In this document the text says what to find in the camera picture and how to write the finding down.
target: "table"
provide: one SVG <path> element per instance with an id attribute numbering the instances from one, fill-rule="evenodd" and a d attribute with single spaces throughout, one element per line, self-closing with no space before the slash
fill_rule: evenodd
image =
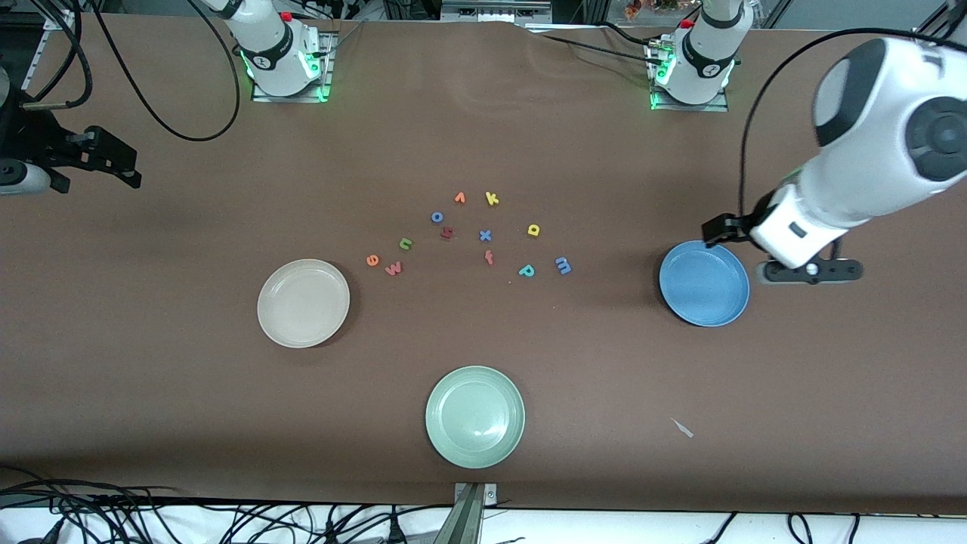
<path id="1" fill-rule="evenodd" d="M 108 24 L 163 118 L 223 123 L 230 77 L 201 21 Z M 0 200 L 4 461 L 201 497 L 429 503 L 474 480 L 515 506 L 967 510 L 962 187 L 851 232 L 854 285 L 754 286 L 719 329 L 658 295 L 662 255 L 735 208 L 754 92 L 816 34 L 751 32 L 731 111 L 689 114 L 651 111 L 633 61 L 509 24 L 368 23 L 339 49 L 329 103 L 246 102 L 192 144 L 150 120 L 85 26 L 94 95 L 58 118 L 132 145 L 144 183 L 71 171 L 67 196 Z M 764 101 L 750 199 L 815 153 L 812 90 L 855 43 L 821 46 Z M 65 42 L 51 47 L 35 86 Z M 79 89 L 74 70 L 50 100 Z M 281 348 L 255 299 L 306 257 L 343 271 L 352 308 L 327 345 Z M 433 384 L 474 364 L 510 376 L 528 416 L 511 457 L 476 471 L 423 423 Z"/>

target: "green led light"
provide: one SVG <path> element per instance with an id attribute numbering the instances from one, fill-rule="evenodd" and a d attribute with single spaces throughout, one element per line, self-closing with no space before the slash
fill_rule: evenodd
<path id="1" fill-rule="evenodd" d="M 309 65 L 307 59 L 311 59 L 310 55 L 299 55 L 299 61 L 303 63 L 303 69 L 306 70 L 306 76 L 312 78 L 316 77 L 316 73 L 319 72 L 319 67 L 316 64 Z"/>
<path id="2" fill-rule="evenodd" d="M 242 62 L 245 63 L 245 73 L 249 75 L 249 79 L 255 80 L 255 76 L 251 74 L 251 66 L 249 65 L 249 60 L 242 55 Z"/>

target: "wire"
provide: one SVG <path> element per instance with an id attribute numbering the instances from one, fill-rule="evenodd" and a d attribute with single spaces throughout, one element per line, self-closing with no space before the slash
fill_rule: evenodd
<path id="1" fill-rule="evenodd" d="M 397 2 L 396 0 L 383 0 L 383 1 L 386 2 L 387 4 L 393 4 L 394 6 L 396 6 L 398 8 L 403 8 L 403 9 L 412 8 L 412 7 L 420 4 L 420 0 L 413 0 L 409 4 L 403 4 L 401 2 Z"/>
<path id="2" fill-rule="evenodd" d="M 728 517 L 725 518 L 725 521 L 722 522 L 722 525 L 718 527 L 718 532 L 716 532 L 716 535 L 713 536 L 711 540 L 706 540 L 705 544 L 717 544 L 722 538 L 722 535 L 725 534 L 725 530 L 728 529 L 729 524 L 731 524 L 732 520 L 734 520 L 738 515 L 739 512 L 732 512 L 729 514 Z"/>
<path id="3" fill-rule="evenodd" d="M 846 544 L 853 544 L 853 539 L 856 538 L 856 531 L 860 528 L 860 514 L 853 514 L 853 528 L 849 531 L 849 538 L 846 539 Z"/>
<path id="4" fill-rule="evenodd" d="M 399 527 L 399 516 L 396 515 L 395 504 L 392 506 L 390 513 L 393 514 L 393 518 L 390 519 L 390 537 L 388 538 L 388 540 L 393 540 L 393 542 L 400 542 L 398 540 L 394 540 L 394 537 L 398 536 L 399 538 L 402 538 L 401 542 L 403 544 L 410 544 L 409 540 L 406 539 L 406 533 L 403 532 L 403 529 Z"/>
<path id="5" fill-rule="evenodd" d="M 187 141 L 211 141 L 225 134 L 228 131 L 228 129 L 230 129 L 232 125 L 235 124 L 235 119 L 238 118 L 238 114 L 239 114 L 239 107 L 242 104 L 242 89 L 239 84 L 238 72 L 235 70 L 235 61 L 232 58 L 232 53 L 229 50 L 228 45 L 225 44 L 225 40 L 221 38 L 221 34 L 219 34 L 219 31 L 216 30 L 215 26 L 212 24 L 212 21 L 209 20 L 208 17 L 201 11 L 201 9 L 198 8 L 198 5 L 194 3 L 194 0 L 185 0 L 185 1 L 188 2 L 189 5 L 191 5 L 191 7 L 195 10 L 196 13 L 201 15 L 201 18 L 204 19 L 205 24 L 208 25 L 209 29 L 211 29 L 212 34 L 214 34 L 215 38 L 218 39 L 219 44 L 221 45 L 221 49 L 225 53 L 225 58 L 228 59 L 228 69 L 231 72 L 232 79 L 235 82 L 235 107 L 232 110 L 232 116 L 230 119 L 228 119 L 228 122 L 225 123 L 225 125 L 221 129 L 219 129 L 217 132 L 208 136 L 184 135 L 176 131 L 175 129 L 171 128 L 170 125 L 165 123 L 164 120 L 162 120 L 158 116 L 158 114 L 155 112 L 155 109 L 151 107 L 151 105 L 148 104 L 147 99 L 144 98 L 144 94 L 141 92 L 140 87 L 138 87 L 137 82 L 134 81 L 134 77 L 131 75 L 131 71 L 128 70 L 128 65 L 125 64 L 124 59 L 121 57 L 121 52 L 118 50 L 117 45 L 114 43 L 114 38 L 111 36 L 110 31 L 107 29 L 107 25 L 104 24 L 104 19 L 101 16 L 101 10 L 98 9 L 98 6 L 96 4 L 92 4 L 92 10 L 94 12 L 94 17 L 96 17 L 98 20 L 98 24 L 100 25 L 101 30 L 103 30 L 104 32 L 104 37 L 107 38 L 107 45 L 111 48 L 111 52 L 114 53 L 114 58 L 117 59 L 118 65 L 121 67 L 121 71 L 124 72 L 125 77 L 128 79 L 128 83 L 131 84 L 131 88 L 134 90 L 134 94 L 137 95 L 137 99 L 141 102 L 141 105 L 148 110 L 148 113 L 151 114 L 151 117 L 159 125 L 161 125 L 162 128 L 164 128 L 169 133 L 179 137 L 180 139 L 184 139 Z"/>
<path id="6" fill-rule="evenodd" d="M 302 1 L 298 1 L 298 0 L 288 0 L 288 2 L 290 4 L 297 4 L 297 5 L 299 5 L 309 15 L 322 15 L 322 16 L 326 17 L 327 19 L 332 19 L 333 18 L 332 15 L 329 15 L 326 12 L 323 12 L 320 8 L 315 8 L 315 7 L 312 7 L 311 8 L 311 7 L 309 7 L 308 6 L 308 0 L 302 0 Z"/>
<path id="7" fill-rule="evenodd" d="M 742 146 L 739 152 L 739 216 L 744 216 L 746 214 L 746 164 L 747 164 L 747 149 L 748 149 L 748 132 L 752 125 L 752 119 L 755 117 L 755 112 L 759 108 L 759 103 L 762 102 L 762 97 L 765 96 L 766 91 L 769 86 L 772 85 L 773 81 L 788 66 L 792 61 L 796 60 L 800 55 L 809 51 L 817 45 L 828 42 L 829 40 L 835 40 L 842 36 L 852 36 L 855 34 L 882 34 L 885 36 L 894 36 L 898 38 L 909 38 L 913 40 L 923 40 L 925 42 L 930 42 L 936 45 L 943 45 L 950 47 L 957 51 L 967 53 L 967 45 L 961 45 L 956 42 L 950 42 L 942 38 L 933 38 L 931 36 L 926 36 L 924 34 L 918 34 L 916 32 L 908 32 L 905 30 L 892 30 L 889 28 L 850 28 L 846 30 L 839 30 L 831 34 L 827 34 L 821 38 L 817 38 L 806 45 L 803 45 L 797 49 L 793 54 L 786 57 L 778 67 L 766 78 L 766 82 L 762 84 L 759 92 L 755 95 L 755 100 L 752 101 L 752 107 L 748 111 L 746 116 L 746 125 L 742 128 Z"/>
<path id="8" fill-rule="evenodd" d="M 618 26 L 617 24 L 614 24 L 613 22 L 608 22 L 606 20 L 598 21 L 598 22 L 595 23 L 595 26 L 606 26 L 606 27 L 610 28 L 611 30 L 617 32 L 618 33 L 618 36 L 621 36 L 622 38 L 624 38 L 625 40 L 628 40 L 629 42 L 631 42 L 633 44 L 638 44 L 638 45 L 647 45 L 648 44 L 648 40 L 642 40 L 641 38 L 635 38 L 631 34 L 625 32 L 624 29 L 622 29 L 620 26 Z"/>
<path id="9" fill-rule="evenodd" d="M 360 522 L 356 526 L 353 526 L 351 528 L 346 528 L 344 532 L 348 532 L 348 531 L 353 530 L 353 529 L 355 529 L 355 528 L 357 528 L 359 526 L 362 526 L 364 524 L 369 524 L 369 525 L 366 525 L 366 527 L 360 529 L 358 532 L 356 532 L 355 534 L 353 534 L 349 538 L 347 538 L 346 540 L 343 540 L 341 544 L 350 544 L 353 540 L 356 540 L 357 538 L 359 538 L 359 536 L 361 534 L 363 534 L 364 532 L 366 532 L 366 531 L 368 531 L 368 530 L 370 530 L 370 529 L 372 529 L 372 528 L 374 528 L 374 527 L 376 527 L 376 526 L 378 526 L 380 524 L 386 523 L 391 518 L 394 518 L 394 517 L 398 518 L 399 516 L 402 516 L 404 514 L 409 514 L 410 512 L 419 512 L 421 510 L 428 510 L 429 508 L 450 508 L 452 506 L 453 506 L 452 504 L 428 504 L 426 506 L 416 506 L 416 507 L 413 507 L 413 508 L 407 508 L 406 510 L 400 510 L 396 514 L 387 513 L 387 512 L 384 512 L 382 514 L 377 514 L 377 515 L 369 518 L 368 520 L 365 520 L 363 522 Z"/>
<path id="10" fill-rule="evenodd" d="M 806 540 L 800 538 L 796 530 L 792 528 L 793 518 L 799 518 L 802 520 L 803 527 L 806 528 Z M 803 514 L 787 514 L 786 526 L 789 528 L 789 533 L 792 534 L 792 537 L 796 539 L 796 542 L 799 542 L 799 544 L 812 544 L 812 531 L 809 530 L 809 523 L 806 522 L 806 516 Z"/>
<path id="11" fill-rule="evenodd" d="M 262 528 L 262 530 L 260 530 L 259 532 L 253 533 L 252 536 L 249 537 L 248 543 L 251 544 L 251 543 L 255 542 L 256 540 L 258 540 L 259 537 L 261 537 L 261 536 L 263 536 L 263 535 L 265 535 L 265 534 L 267 534 L 269 532 L 272 532 L 273 530 L 278 530 L 278 529 L 289 529 L 289 530 L 291 530 L 292 531 L 292 541 L 295 542 L 295 540 L 296 540 L 296 536 L 295 536 L 296 531 L 293 528 L 293 525 L 294 524 L 284 524 L 283 525 L 281 522 L 282 522 L 282 519 L 283 518 L 285 518 L 287 516 L 291 516 L 291 515 L 295 514 L 296 512 L 298 512 L 299 510 L 302 510 L 304 508 L 308 508 L 308 505 L 306 505 L 306 504 L 300 504 L 299 506 L 296 506 L 295 508 L 293 508 L 293 509 L 291 509 L 291 510 L 289 510 L 287 512 L 283 512 L 282 515 L 280 515 L 280 516 L 278 516 L 278 517 L 270 520 L 270 522 L 264 528 Z"/>
<path id="12" fill-rule="evenodd" d="M 91 93 L 94 91 L 94 77 L 91 75 L 91 65 L 87 62 L 87 55 L 84 54 L 84 49 L 83 47 L 80 46 L 79 34 L 75 34 L 74 31 L 71 30 L 71 27 L 67 24 L 67 21 L 64 20 L 64 18 L 60 14 L 60 11 L 57 9 L 56 6 L 53 5 L 52 2 L 50 2 L 50 0 L 30 0 L 30 3 L 33 4 L 35 7 L 37 7 L 37 9 L 40 10 L 41 12 L 45 12 L 48 15 L 50 15 L 50 18 L 52 18 L 58 25 L 60 25 L 61 30 L 63 30 L 64 32 L 64 36 L 68 39 L 69 42 L 71 42 L 71 51 L 73 51 L 73 53 L 77 56 L 77 60 L 80 61 L 80 70 L 84 73 L 84 90 L 81 91 L 80 96 L 76 100 L 66 101 L 66 102 L 57 103 L 57 104 L 28 103 L 27 105 L 23 106 L 24 109 L 30 109 L 30 110 L 71 109 L 71 108 L 83 105 L 84 103 L 87 102 L 89 98 L 91 98 Z M 74 19 L 77 21 L 76 24 L 77 24 L 77 29 L 79 31 L 80 17 L 75 15 Z M 65 68 L 63 65 L 61 66 L 61 69 L 63 69 L 64 72 L 67 71 L 67 68 Z M 53 85 L 56 85 L 57 82 L 60 81 L 60 78 L 58 77 L 58 75 L 54 75 L 54 77 L 56 78 L 56 81 L 52 79 L 51 82 L 53 83 Z M 49 83 L 44 87 L 42 92 L 44 90 L 46 92 L 50 92 L 50 89 L 53 88 L 53 85 Z"/>
<path id="13" fill-rule="evenodd" d="M 77 36 L 77 41 L 80 42 L 81 17 L 80 17 L 79 0 L 73 0 L 72 9 L 73 9 L 73 34 Z M 50 91 L 52 91 L 53 88 L 56 87 L 58 83 L 60 83 L 60 80 L 64 78 L 64 74 L 67 73 L 68 68 L 71 67 L 71 64 L 73 64 L 73 59 L 76 56 L 77 56 L 77 51 L 75 51 L 74 48 L 71 47 L 71 49 L 67 53 L 67 57 L 64 58 L 64 62 L 61 63 L 60 68 L 57 69 L 57 72 L 54 74 L 54 76 L 50 79 L 50 81 L 47 82 L 47 85 L 44 85 L 44 88 L 41 89 L 41 91 L 38 92 L 37 95 L 34 96 L 34 100 L 36 100 L 37 102 L 41 102 L 47 96 L 47 94 L 49 94 Z"/>
<path id="14" fill-rule="evenodd" d="M 598 47 L 597 45 L 583 44 L 581 42 L 575 42 L 574 40 L 568 40 L 568 39 L 565 39 L 565 38 L 558 38 L 557 36 L 547 36 L 546 34 L 541 34 L 541 36 L 544 36 L 545 38 L 547 38 L 549 40 L 553 40 L 555 42 L 560 42 L 562 44 L 577 45 L 578 47 L 584 47 L 585 49 L 591 49 L 593 51 L 600 51 L 602 53 L 607 53 L 609 55 L 615 55 L 615 56 L 619 56 L 619 57 L 625 57 L 625 58 L 629 58 L 629 59 L 634 59 L 634 60 L 638 60 L 638 61 L 641 61 L 641 62 L 644 62 L 644 63 L 648 63 L 648 64 L 657 64 L 657 63 L 660 63 L 659 59 L 650 59 L 650 58 L 645 58 L 645 57 L 638 56 L 638 55 L 632 55 L 632 54 L 628 54 L 628 53 L 623 53 L 621 51 L 615 51 L 615 50 L 612 50 L 612 49 L 605 49 L 604 47 Z"/>
<path id="15" fill-rule="evenodd" d="M 333 47 L 332 49 L 329 49 L 327 51 L 319 51 L 318 53 L 312 53 L 312 56 L 315 57 L 315 58 L 320 58 L 320 57 L 324 57 L 326 55 L 333 54 L 334 52 L 336 52 L 336 49 L 339 49 L 339 46 L 340 45 L 342 45 L 346 40 L 349 40 L 349 37 L 352 36 L 354 32 L 356 32 L 360 28 L 363 28 L 363 25 L 364 24 L 366 24 L 365 21 L 360 21 L 360 22 L 356 23 L 356 26 L 350 28 L 349 29 L 349 32 L 346 33 L 345 37 L 343 37 L 341 40 L 337 40 L 336 41 L 336 46 L 335 47 Z"/>

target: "metal frame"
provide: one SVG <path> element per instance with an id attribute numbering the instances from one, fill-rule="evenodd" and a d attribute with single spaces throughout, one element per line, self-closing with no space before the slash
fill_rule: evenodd
<path id="1" fill-rule="evenodd" d="M 484 523 L 486 484 L 463 484 L 453 509 L 443 522 L 443 527 L 433 539 L 433 544 L 477 544 Z"/>
<path id="2" fill-rule="evenodd" d="M 61 32 L 64 30 L 59 24 L 48 19 L 43 13 L 41 13 L 41 16 L 44 18 L 44 34 L 41 36 L 41 41 L 37 44 L 37 50 L 34 51 L 34 58 L 30 61 L 30 68 L 27 69 L 27 75 L 23 78 L 23 84 L 20 85 L 21 91 L 26 91 L 27 87 L 30 86 L 30 81 L 34 78 L 34 72 L 37 70 L 37 65 L 41 63 L 41 53 L 44 52 L 44 48 L 47 46 L 50 36 L 54 32 Z M 64 18 L 64 22 L 73 24 L 73 12 L 71 10 L 61 10 L 61 16 Z"/>

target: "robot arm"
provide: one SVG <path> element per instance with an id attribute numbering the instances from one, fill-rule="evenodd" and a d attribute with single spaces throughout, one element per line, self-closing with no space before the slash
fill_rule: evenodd
<path id="1" fill-rule="evenodd" d="M 292 96 L 319 78 L 307 55 L 319 50 L 319 31 L 282 19 L 272 0 L 202 0 L 232 31 L 249 75 L 265 93 Z"/>
<path id="2" fill-rule="evenodd" d="M 853 49 L 823 77 L 819 155 L 743 218 L 703 226 L 707 244 L 749 240 L 789 269 L 874 217 L 967 177 L 967 53 L 894 38 Z"/>
<path id="3" fill-rule="evenodd" d="M 669 37 L 674 57 L 656 83 L 681 103 L 708 103 L 728 82 L 752 19 L 748 0 L 705 0 L 694 26 Z"/>

